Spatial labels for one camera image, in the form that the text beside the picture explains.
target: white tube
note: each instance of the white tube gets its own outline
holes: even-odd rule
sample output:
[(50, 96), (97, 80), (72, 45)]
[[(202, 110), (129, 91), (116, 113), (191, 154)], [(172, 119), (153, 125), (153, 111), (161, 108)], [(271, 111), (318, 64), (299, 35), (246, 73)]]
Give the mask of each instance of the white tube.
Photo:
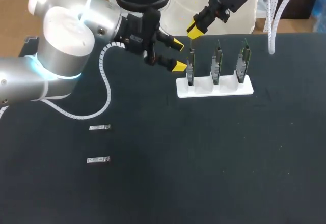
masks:
[[(125, 48), (124, 44), (123, 43), (120, 43), (120, 42), (112, 42), (112, 43), (109, 43), (108, 45), (106, 45), (102, 52), (101, 52), (101, 55), (99, 57), (99, 60), (98, 60), (98, 65), (99, 65), (99, 70), (100, 70), (100, 73), (101, 73), (101, 76), (103, 78), (103, 81), (104, 81), (104, 84), (106, 86), (106, 92), (107, 92), (107, 99), (106, 99), (106, 102), (105, 102), (105, 105), (103, 106), (103, 108), (92, 114), (92, 115), (89, 115), (89, 116), (76, 116), (76, 115), (73, 115), (71, 113), (68, 113), (66, 111), (64, 111), (63, 109), (61, 109), (60, 107), (58, 107), (57, 105), (55, 105), (54, 103), (44, 99), (44, 100), (40, 100), (44, 103), (46, 103), (47, 105), (51, 106), (52, 108), (54, 108), (56, 111), (60, 112), (61, 114), (69, 117), (69, 118), (72, 118), (72, 119), (75, 119), (75, 120), (88, 120), (88, 119), (91, 119), (91, 118), (94, 118), (94, 117), (97, 117), (99, 116), (100, 114), (102, 114), (103, 112), (106, 111), (106, 109), (108, 108), (110, 102), (111, 102), (111, 88), (110, 88), (110, 84), (107, 80), (107, 77), (106, 77), (106, 74), (105, 74), (105, 71), (104, 71), (104, 68), (103, 68), (103, 59), (104, 59), (104, 56), (106, 54), (106, 52), (112, 48), (112, 47), (120, 47), (120, 48)], [(0, 109), (0, 118), (1, 116), (4, 114), (4, 112), (6, 111), (6, 109), (8, 108), (7, 107), (2, 107)]]
[(281, 3), (277, 14), (275, 16), (275, 20), (274, 20), (274, 24), (273, 24), (273, 28), (271, 28), (271, 18), (269, 18), (269, 29), (268, 29), (268, 51), (270, 54), (274, 54), (275, 53), (275, 39), (276, 39), (276, 33), (277, 33), (277, 28), (282, 16), (282, 13), (286, 7), (286, 5), (289, 3), (290, 0), (283, 0), (283, 2)]

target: white plastic holder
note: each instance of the white plastic holder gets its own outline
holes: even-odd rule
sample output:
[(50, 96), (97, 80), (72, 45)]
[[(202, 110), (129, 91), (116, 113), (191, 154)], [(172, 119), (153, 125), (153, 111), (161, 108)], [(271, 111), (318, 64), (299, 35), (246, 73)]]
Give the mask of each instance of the white plastic holder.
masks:
[(254, 93), (250, 78), (246, 75), (244, 83), (239, 83), (235, 74), (220, 76), (218, 85), (214, 85), (212, 73), (210, 76), (194, 77), (194, 85), (189, 86), (187, 77), (177, 79), (179, 98), (218, 97), (250, 95)]

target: white cable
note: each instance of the white cable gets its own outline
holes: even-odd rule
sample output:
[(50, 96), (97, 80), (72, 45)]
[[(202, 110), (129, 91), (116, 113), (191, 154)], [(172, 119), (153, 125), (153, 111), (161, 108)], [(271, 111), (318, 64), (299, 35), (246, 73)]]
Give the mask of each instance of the white cable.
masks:
[(281, 3), (277, 14), (275, 16), (275, 20), (274, 20), (274, 24), (273, 24), (273, 28), (271, 27), (271, 16), (270, 16), (270, 5), (268, 7), (268, 1), (267, 1), (267, 17), (268, 17), (268, 12), (269, 12), (269, 17), (268, 17), (268, 51), (270, 54), (274, 54), (275, 53), (275, 39), (276, 39), (276, 33), (277, 33), (277, 28), (282, 16), (282, 13), (286, 7), (286, 5), (289, 3), (290, 0), (283, 0), (283, 2)]
[[(43, 99), (43, 100), (40, 100), (44, 103), (46, 103), (47, 105), (51, 106), (52, 108), (54, 108), (56, 111), (60, 112), (61, 114), (69, 117), (69, 118), (72, 118), (72, 119), (75, 119), (75, 120), (87, 120), (87, 119), (91, 119), (91, 118), (94, 118), (94, 117), (97, 117), (99, 116), (100, 114), (102, 114), (104, 111), (106, 111), (106, 109), (108, 108), (110, 102), (111, 102), (111, 88), (110, 88), (110, 84), (108, 83), (108, 80), (107, 80), (107, 77), (105, 75), (105, 71), (104, 71), (104, 68), (103, 68), (103, 58), (106, 54), (106, 52), (111, 48), (111, 47), (121, 47), (121, 48), (125, 48), (124, 44), (121, 43), (121, 42), (112, 42), (112, 43), (109, 43), (108, 45), (106, 45), (101, 54), (100, 54), (100, 57), (99, 57), (99, 60), (98, 60), (98, 65), (99, 65), (99, 69), (100, 69), (100, 73), (101, 73), (101, 76), (103, 78), (103, 81), (104, 81), (104, 84), (106, 86), (106, 92), (107, 92), (107, 99), (106, 99), (106, 102), (105, 102), (105, 105), (103, 106), (103, 108), (92, 114), (92, 115), (89, 115), (89, 116), (75, 116), (71, 113), (68, 113), (66, 111), (64, 111), (63, 109), (61, 109), (60, 107), (58, 107), (57, 105), (55, 105), (54, 103), (46, 100), (46, 99)], [(9, 106), (6, 106), (6, 107), (2, 107), (0, 109), (0, 118), (1, 116), (4, 114), (4, 112), (6, 111), (6, 109), (8, 108)]]
[(268, 48), (270, 47), (271, 41), (271, 13), (270, 13), (270, 0), (266, 0), (267, 3), (267, 32), (268, 32)]

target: small metal component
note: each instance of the small metal component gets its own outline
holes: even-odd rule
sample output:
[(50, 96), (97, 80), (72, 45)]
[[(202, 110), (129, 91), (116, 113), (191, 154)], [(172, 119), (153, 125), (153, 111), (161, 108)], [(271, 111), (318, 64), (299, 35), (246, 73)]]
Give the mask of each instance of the small metal component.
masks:
[(193, 50), (190, 49), (190, 58), (187, 60), (187, 79), (188, 79), (188, 85), (193, 86), (194, 85), (194, 67), (195, 67), (195, 53)]
[(102, 126), (90, 126), (90, 131), (94, 130), (111, 130), (111, 124), (102, 125)]
[(243, 83), (246, 77), (246, 73), (248, 70), (249, 60), (251, 57), (251, 51), (248, 45), (247, 40), (244, 40), (244, 47), (240, 50), (240, 54), (238, 56), (238, 62), (236, 65), (236, 76), (238, 78), (239, 83)]
[(214, 49), (214, 55), (212, 58), (212, 78), (214, 85), (218, 85), (220, 81), (220, 73), (221, 73), (221, 66), (222, 66), (222, 58), (223, 53), (220, 46), (220, 42), (216, 45)]
[(105, 162), (109, 162), (110, 163), (111, 158), (108, 157), (97, 157), (97, 158), (87, 158), (87, 164), (91, 164), (91, 163), (105, 163)]
[(105, 35), (105, 30), (103, 28), (98, 29), (97, 33), (101, 36)]

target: black table surface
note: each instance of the black table surface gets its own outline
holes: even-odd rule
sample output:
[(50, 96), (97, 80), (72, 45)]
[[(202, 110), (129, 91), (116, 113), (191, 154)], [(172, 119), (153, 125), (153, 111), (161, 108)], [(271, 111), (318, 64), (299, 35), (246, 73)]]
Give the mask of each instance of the black table surface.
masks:
[[(209, 74), (217, 40), (222, 75), (232, 74), (245, 37), (251, 96), (179, 99), (184, 74), (115, 48), (101, 116), (76, 121), (42, 102), (10, 107), (0, 120), (0, 223), (325, 223), (326, 35), (278, 35), (273, 56), (266, 35), (205, 36), (193, 42), (196, 76)], [(185, 60), (187, 49), (156, 51)], [(105, 102), (100, 50), (56, 102), (71, 113)], [(89, 131), (110, 123), (110, 132)], [(111, 163), (86, 164), (100, 156)]]

